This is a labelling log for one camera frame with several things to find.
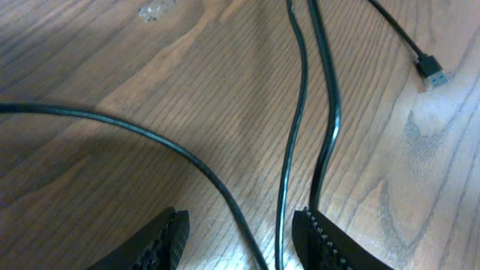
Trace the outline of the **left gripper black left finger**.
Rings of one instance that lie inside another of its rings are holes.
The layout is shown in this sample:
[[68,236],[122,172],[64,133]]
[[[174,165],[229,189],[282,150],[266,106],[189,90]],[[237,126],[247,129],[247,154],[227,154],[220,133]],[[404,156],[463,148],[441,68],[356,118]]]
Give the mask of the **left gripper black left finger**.
[[88,270],[175,270],[189,234],[188,211],[169,207]]

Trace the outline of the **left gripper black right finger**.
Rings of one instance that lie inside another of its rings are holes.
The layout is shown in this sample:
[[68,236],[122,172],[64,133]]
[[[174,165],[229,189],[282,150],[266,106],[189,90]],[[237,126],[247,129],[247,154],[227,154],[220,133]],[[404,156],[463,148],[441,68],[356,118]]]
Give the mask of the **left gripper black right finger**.
[[392,270],[315,209],[294,213],[292,241],[307,270]]

